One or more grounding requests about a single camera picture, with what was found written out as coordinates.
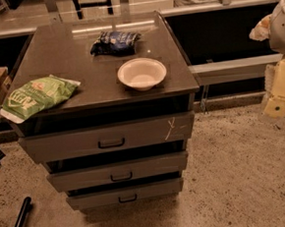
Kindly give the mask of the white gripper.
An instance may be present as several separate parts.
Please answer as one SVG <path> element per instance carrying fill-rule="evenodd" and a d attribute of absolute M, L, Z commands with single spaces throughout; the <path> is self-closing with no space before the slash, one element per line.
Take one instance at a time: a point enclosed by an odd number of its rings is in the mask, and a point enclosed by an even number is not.
<path fill-rule="evenodd" d="M 285 58 L 274 65 L 267 65 L 264 73 L 265 96 L 260 106 L 260 119 L 278 121 L 285 117 Z"/>

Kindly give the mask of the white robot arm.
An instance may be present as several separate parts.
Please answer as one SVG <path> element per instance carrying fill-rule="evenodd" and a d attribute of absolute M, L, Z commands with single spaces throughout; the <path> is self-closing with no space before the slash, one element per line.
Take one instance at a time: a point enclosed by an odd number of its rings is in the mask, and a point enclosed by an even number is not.
<path fill-rule="evenodd" d="M 264 119 L 277 121 L 285 116 L 285 0 L 280 0 L 273 12 L 256 24 L 249 38 L 258 41 L 267 39 L 270 49 L 282 54 L 275 66 L 266 66 L 265 95 L 260 111 Z"/>

